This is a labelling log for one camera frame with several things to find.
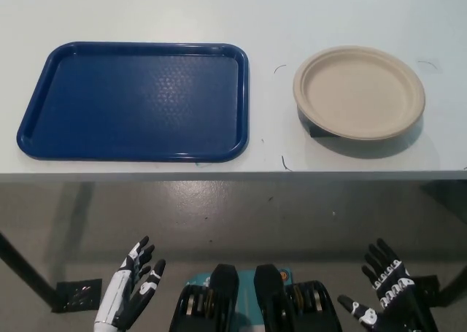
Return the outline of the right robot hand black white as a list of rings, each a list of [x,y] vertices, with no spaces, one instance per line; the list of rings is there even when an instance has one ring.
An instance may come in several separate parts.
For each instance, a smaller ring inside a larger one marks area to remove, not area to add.
[[[368,246],[361,267],[382,307],[377,311],[346,295],[337,301],[366,331],[437,331],[429,305],[403,261],[383,240]]]

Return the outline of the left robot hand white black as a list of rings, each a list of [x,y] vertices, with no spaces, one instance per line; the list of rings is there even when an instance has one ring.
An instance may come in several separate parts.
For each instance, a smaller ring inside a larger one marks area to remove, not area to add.
[[[94,331],[127,331],[138,320],[160,284],[166,261],[149,262],[155,246],[143,237],[113,274],[94,320]]]

